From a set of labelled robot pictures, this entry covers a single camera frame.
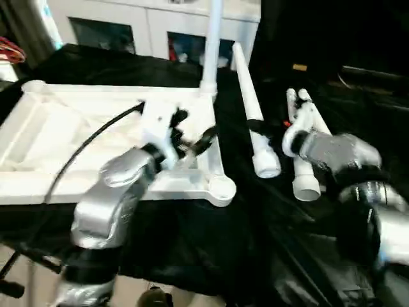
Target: black tablecloth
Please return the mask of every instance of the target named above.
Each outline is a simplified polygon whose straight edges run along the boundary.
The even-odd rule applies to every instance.
[[[29,79],[195,88],[200,77],[200,67],[186,63],[67,45]],[[25,81],[0,93],[2,120],[17,103]],[[285,79],[257,85],[266,120],[279,126],[286,119],[285,91],[298,83]],[[401,191],[409,191],[409,163],[401,146],[408,128],[407,102],[325,84],[304,85],[330,130],[351,132],[377,146],[392,181]],[[218,88],[215,114],[224,169],[238,187],[234,200],[226,208],[215,208],[207,201],[140,202],[121,274],[219,294],[240,304],[265,306],[266,301],[270,305],[277,301],[278,306],[284,302],[293,306],[375,306],[369,305],[379,303],[369,274],[337,252],[332,216],[336,203],[326,196],[307,204],[295,201],[292,162],[280,153],[279,135],[273,143],[281,158],[282,174],[269,180],[258,178],[252,167],[236,74],[219,70]],[[54,218],[35,248],[63,259],[70,257],[74,206],[49,205]],[[1,234],[20,240],[38,217],[37,210],[37,205],[0,207]],[[388,275],[387,279],[389,283],[382,288],[390,295],[388,285],[395,277]],[[396,293],[393,295],[396,306]]]

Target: white plastic frame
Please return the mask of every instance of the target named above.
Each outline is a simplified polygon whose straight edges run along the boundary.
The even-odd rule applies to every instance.
[[[113,118],[135,105],[138,100],[150,103],[155,100],[166,101],[189,112],[189,117],[180,125],[180,129],[186,132],[187,139],[191,141],[199,139],[207,128],[215,125],[213,96],[200,93],[199,89],[195,88],[59,85],[30,81],[23,85],[22,89],[24,94],[21,100],[0,129],[2,205],[40,203],[55,176],[55,172],[5,171],[8,167],[7,161],[24,159],[35,145],[39,148],[43,146],[46,150],[52,148],[55,143],[63,142],[63,136],[73,138],[72,116],[66,118],[66,123],[62,122],[64,118],[61,118],[58,127],[43,132],[49,136],[45,138],[46,141],[38,135],[48,122],[47,119],[55,116],[43,112],[45,104],[63,104],[81,109],[80,112],[83,113]],[[38,146],[36,142],[41,139],[43,143]],[[124,146],[124,151],[135,145],[143,144],[129,144],[128,147]],[[95,183],[97,174],[98,169],[68,170],[51,202],[79,201],[82,194]],[[224,207],[231,202],[235,193],[235,183],[224,174],[219,142],[216,139],[212,146],[197,158],[196,168],[174,169],[158,174],[143,199],[206,199],[217,207]]]

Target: white tube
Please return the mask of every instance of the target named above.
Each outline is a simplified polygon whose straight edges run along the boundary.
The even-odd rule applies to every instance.
[[[302,88],[301,90],[298,91],[298,96],[302,100],[309,100],[312,102],[311,97],[305,88]],[[322,118],[315,104],[313,104],[313,110],[314,110],[314,124],[313,124],[314,130],[317,130],[319,132],[326,133],[326,134],[331,134],[330,129],[328,129],[327,124],[325,123],[324,119]]]
[[[296,199],[314,201],[321,196],[320,183],[314,176],[310,162],[300,157],[294,158],[293,192]]]
[[[328,129],[327,124],[325,123],[324,119],[322,118],[320,112],[318,111],[315,105],[314,105],[314,129],[322,133],[331,135],[330,129]]]
[[[253,87],[249,68],[244,58],[242,46],[239,43],[233,45],[236,60],[238,80],[242,91],[245,115],[248,120],[264,120],[258,103],[256,91]],[[281,165],[273,148],[268,145],[268,139],[258,133],[250,131],[253,146],[253,165],[258,177],[273,178],[281,173]]]
[[[204,52],[203,76],[200,89],[205,93],[217,92],[217,62],[219,61],[220,25],[223,15],[223,0],[212,0],[210,19]]]
[[[287,107],[288,107],[288,118],[291,123],[295,121],[295,101],[297,99],[297,94],[295,90],[289,88],[287,90]],[[303,116],[313,116],[313,112],[304,111],[305,107],[311,106],[312,103],[306,102],[303,108],[298,111],[297,121],[302,122]],[[320,183],[314,176],[313,167],[311,163],[304,161],[300,157],[294,157],[294,181],[293,181],[293,193],[294,197],[300,201],[314,201],[321,196]]]

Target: black cloth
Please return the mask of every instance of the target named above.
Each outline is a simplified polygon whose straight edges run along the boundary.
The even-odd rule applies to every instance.
[[[30,79],[57,84],[198,87],[200,76],[201,69],[189,64],[67,45]],[[25,81],[0,93],[2,119],[17,103]],[[265,118],[278,127],[272,144],[282,162],[279,177],[263,180],[254,174],[236,74],[219,70],[215,115],[224,169],[235,181],[237,194],[226,208],[215,208],[207,201],[140,202],[128,233],[121,274],[219,294],[239,305],[379,303],[370,275],[337,252],[332,219],[336,203],[326,196],[308,204],[293,197],[292,162],[278,146],[288,86],[288,81],[257,85]],[[309,86],[331,131],[351,132],[372,142],[398,187],[409,191],[409,164],[400,146],[405,136],[396,133],[407,127],[407,102],[327,85]],[[62,259],[70,257],[74,207],[49,205],[53,219],[33,248]],[[0,207],[3,240],[22,240],[38,218],[37,209],[37,205]]]
[[[409,76],[408,15],[398,0],[261,0],[255,71],[281,76],[298,63],[325,77],[341,65]]]

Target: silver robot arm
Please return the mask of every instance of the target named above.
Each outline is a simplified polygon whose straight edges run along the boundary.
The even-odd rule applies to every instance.
[[[68,262],[53,306],[105,306],[111,298],[132,213],[163,161],[153,145],[109,161],[77,204],[72,224],[75,259]]]
[[[376,148],[350,134],[299,131],[291,151],[331,172],[340,202],[337,242],[345,256],[377,269],[387,262],[409,265],[408,204],[381,171]]]

